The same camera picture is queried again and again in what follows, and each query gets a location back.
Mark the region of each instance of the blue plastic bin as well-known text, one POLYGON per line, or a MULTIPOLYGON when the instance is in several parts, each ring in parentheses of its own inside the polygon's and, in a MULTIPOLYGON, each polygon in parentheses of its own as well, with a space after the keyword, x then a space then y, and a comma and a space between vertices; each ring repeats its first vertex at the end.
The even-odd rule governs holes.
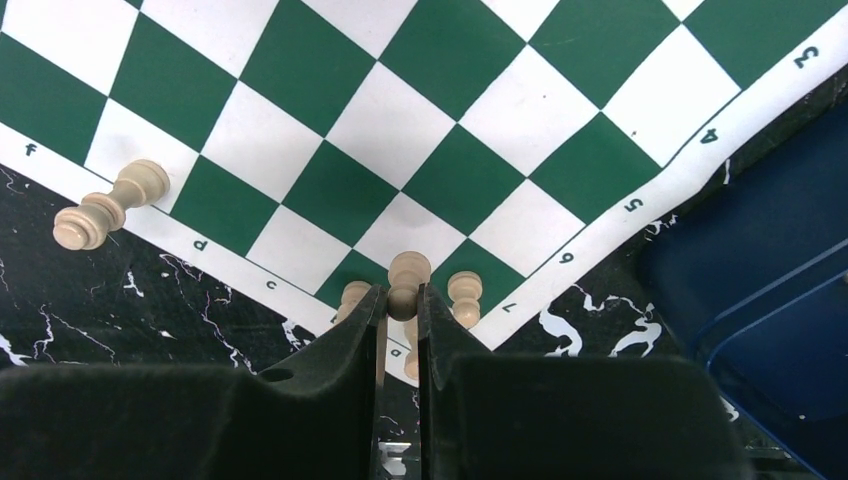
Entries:
POLYGON ((848 479, 848 103, 645 250, 640 276, 728 401, 848 479))

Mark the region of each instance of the vinyl chess mat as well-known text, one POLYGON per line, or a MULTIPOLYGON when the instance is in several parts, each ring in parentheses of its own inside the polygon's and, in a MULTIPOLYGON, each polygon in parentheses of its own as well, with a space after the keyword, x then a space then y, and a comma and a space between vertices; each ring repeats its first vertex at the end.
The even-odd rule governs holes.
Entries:
POLYGON ((846 4, 0 0, 0 163, 160 163, 125 228, 315 334, 402 251, 474 271, 494 348, 848 63, 846 4))

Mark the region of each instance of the green square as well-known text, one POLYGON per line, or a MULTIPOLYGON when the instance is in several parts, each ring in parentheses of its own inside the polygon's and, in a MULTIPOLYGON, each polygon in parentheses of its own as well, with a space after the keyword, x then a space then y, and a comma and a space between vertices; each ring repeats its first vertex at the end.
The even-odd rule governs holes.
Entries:
POLYGON ((686 26, 744 90, 848 2, 707 0, 686 26))
POLYGON ((0 34, 0 122, 82 165, 106 97, 0 34))
POLYGON ((448 279, 457 272, 471 271, 483 279, 483 296, 480 298, 480 310, 483 315, 494 308, 507 295, 513 292, 524 277, 498 260, 486 249, 466 239, 439 268, 433 272, 430 282, 447 298, 448 279))
POLYGON ((518 170, 457 125, 403 191, 471 235, 522 181, 518 170))
POLYGON ((139 15, 111 97, 200 151, 236 79, 139 15))
POLYGON ((330 275, 324 285, 315 293, 315 298, 332 307, 338 307, 342 299, 342 292, 348 283, 353 281, 368 282, 371 285, 386 285, 389 276, 388 270, 377 265, 365 255, 351 250, 342 263, 330 275))
POLYGON ((374 63, 309 7, 283 0, 241 81, 325 136, 374 63))
POLYGON ((479 0, 418 2, 380 61, 455 120, 524 42, 479 0))
POLYGON ((679 24, 661 0, 563 0, 530 45, 603 107, 679 24))
POLYGON ((396 194, 385 180, 323 142, 283 205, 353 246, 396 194))
POLYGON ((607 117, 598 115, 552 153, 530 180, 588 224, 660 170, 607 117))
POLYGON ((279 204, 199 157, 171 216, 239 255, 247 255, 279 204))

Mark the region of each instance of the black marble surface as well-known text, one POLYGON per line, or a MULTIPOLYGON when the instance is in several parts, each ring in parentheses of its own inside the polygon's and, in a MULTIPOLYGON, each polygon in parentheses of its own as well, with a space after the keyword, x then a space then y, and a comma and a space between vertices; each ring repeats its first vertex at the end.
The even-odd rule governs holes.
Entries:
MULTIPOLYGON (((635 278, 638 252, 679 215, 732 183, 735 175, 846 95, 848 68, 748 142, 700 194, 631 238, 498 350, 677 354, 675 342, 635 278)), ((63 250, 52 239, 52 219, 70 204, 30 179, 0 168, 0 368, 201 362, 257 372, 314 338, 126 231, 114 232, 94 251, 63 250)), ((394 378, 387 378, 385 392, 380 439, 416 442, 417 392, 394 378)), ((734 423, 752 458, 782 462, 778 469, 801 471, 750 423, 744 419, 734 423)))

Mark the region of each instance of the cream chess piece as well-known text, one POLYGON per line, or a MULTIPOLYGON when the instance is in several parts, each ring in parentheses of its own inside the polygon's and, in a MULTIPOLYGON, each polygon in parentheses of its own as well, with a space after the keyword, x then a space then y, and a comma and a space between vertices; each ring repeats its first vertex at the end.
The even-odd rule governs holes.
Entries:
POLYGON ((409 353, 403 362, 403 373, 412 380, 418 380, 418 316, 403 324, 403 336, 409 342, 409 353))
POLYGON ((359 301, 368 293, 368 289, 370 288, 371 285, 358 280, 350 282, 345 286, 344 291, 342 291, 342 303, 339 306, 339 312, 336 314, 335 325, 343 322, 350 315, 350 312, 359 305, 359 301))
POLYGON ((448 297, 453 300, 453 316, 465 328, 480 321, 483 281, 474 272, 455 273, 448 279, 448 297))
POLYGON ((418 252, 403 252, 389 265, 389 316, 405 322, 417 313, 418 286, 430 281, 430 261, 418 252))
POLYGON ((68 250, 93 250, 106 235, 124 226, 127 209, 158 201, 171 188, 168 174, 150 160, 136 160, 120 172, 108 194, 90 193, 78 207, 62 209, 53 221, 53 238, 68 250))

